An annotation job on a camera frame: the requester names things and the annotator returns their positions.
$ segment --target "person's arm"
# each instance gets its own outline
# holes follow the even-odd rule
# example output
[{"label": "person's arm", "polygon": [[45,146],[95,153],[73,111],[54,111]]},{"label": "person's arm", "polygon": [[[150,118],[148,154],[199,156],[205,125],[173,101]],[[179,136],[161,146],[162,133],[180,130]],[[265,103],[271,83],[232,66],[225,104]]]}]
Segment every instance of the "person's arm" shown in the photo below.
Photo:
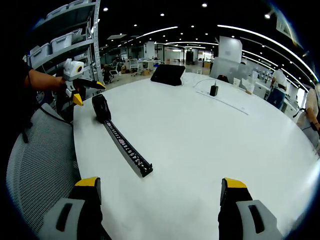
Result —
[{"label": "person's arm", "polygon": [[271,81],[271,87],[275,84],[275,81],[276,81],[276,79],[275,79],[275,77],[273,77],[272,81]]},{"label": "person's arm", "polygon": [[317,116],[314,113],[313,102],[317,100],[315,92],[310,90],[306,96],[306,116],[316,126],[316,129],[320,129],[320,123],[317,120]]},{"label": "person's arm", "polygon": [[[45,91],[45,90],[52,90],[52,91],[59,91],[61,90],[62,86],[65,84],[65,80],[62,76],[51,76],[34,69],[29,71],[30,75],[30,82],[32,89],[35,91]],[[29,77],[28,75],[25,77],[23,81],[23,87],[28,88],[30,87],[29,84]]]}]

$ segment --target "cable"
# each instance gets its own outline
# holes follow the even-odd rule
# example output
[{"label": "cable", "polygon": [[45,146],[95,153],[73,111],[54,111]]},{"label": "cable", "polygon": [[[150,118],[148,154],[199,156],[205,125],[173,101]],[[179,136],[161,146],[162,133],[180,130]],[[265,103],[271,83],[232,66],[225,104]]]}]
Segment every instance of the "cable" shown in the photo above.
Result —
[{"label": "cable", "polygon": [[[29,81],[29,87],[30,87],[30,89],[32,90],[31,78],[30,78],[29,72],[28,72],[28,81]],[[65,121],[65,120],[63,120],[63,119],[60,119],[60,118],[52,115],[51,113],[47,112],[46,110],[44,110],[44,108],[38,103],[37,99],[35,99],[35,102],[36,102],[36,104],[38,105],[38,107],[40,108],[40,110],[41,110],[42,112],[44,112],[45,114],[47,114],[48,116],[50,116],[50,117],[52,117],[52,118],[54,118],[54,119],[56,119],[56,120],[58,120],[58,121],[60,121],[60,122],[63,122],[63,123],[65,123],[65,124],[69,124],[71,127],[73,127],[73,125],[72,125],[70,122],[67,122],[67,121]]]},{"label": "cable", "polygon": [[206,80],[216,80],[214,78],[206,78],[206,79],[202,79],[201,81],[198,81],[194,86],[193,88],[195,88],[199,83],[203,82],[203,81],[206,81]]}]

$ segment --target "small black device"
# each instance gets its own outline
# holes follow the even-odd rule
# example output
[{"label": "small black device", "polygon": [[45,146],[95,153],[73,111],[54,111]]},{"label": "small black device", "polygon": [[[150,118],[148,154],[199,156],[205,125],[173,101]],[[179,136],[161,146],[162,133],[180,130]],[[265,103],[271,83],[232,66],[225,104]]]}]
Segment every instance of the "small black device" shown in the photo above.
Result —
[{"label": "small black device", "polygon": [[210,89],[210,96],[217,96],[218,94],[218,86],[217,86],[217,82],[211,86],[211,89]]},{"label": "small black device", "polygon": [[160,64],[154,71],[151,81],[171,86],[182,85],[180,78],[185,69],[185,66]]},{"label": "small black device", "polygon": [[105,120],[111,120],[111,113],[107,104],[107,100],[102,94],[98,94],[92,98],[92,105],[96,117],[100,123],[103,124]]}]

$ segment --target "person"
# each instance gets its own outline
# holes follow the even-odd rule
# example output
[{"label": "person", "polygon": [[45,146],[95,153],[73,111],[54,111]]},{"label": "person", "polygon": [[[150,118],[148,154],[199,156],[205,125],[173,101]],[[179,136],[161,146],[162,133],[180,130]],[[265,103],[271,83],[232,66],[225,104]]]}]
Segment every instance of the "person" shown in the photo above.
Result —
[{"label": "person", "polygon": [[277,109],[280,109],[284,103],[287,91],[287,79],[281,69],[274,71],[271,87],[273,87],[273,90],[266,101]]},{"label": "person", "polygon": [[319,143],[320,130],[320,83],[310,89],[306,96],[305,112],[301,113],[296,124],[304,132],[315,148]]}]

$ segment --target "gray mesh chair back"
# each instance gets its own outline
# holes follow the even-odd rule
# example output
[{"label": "gray mesh chair back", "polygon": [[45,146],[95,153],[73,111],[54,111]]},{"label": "gray mesh chair back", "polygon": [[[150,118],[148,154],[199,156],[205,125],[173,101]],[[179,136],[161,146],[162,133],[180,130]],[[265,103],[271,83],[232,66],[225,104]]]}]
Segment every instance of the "gray mesh chair back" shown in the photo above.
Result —
[{"label": "gray mesh chair back", "polygon": [[[60,116],[48,105],[50,114]],[[43,216],[60,198],[67,198],[80,180],[76,164],[72,127],[38,109],[26,129],[29,143],[22,134],[15,141],[7,172],[9,195],[24,221],[37,234]]]}]

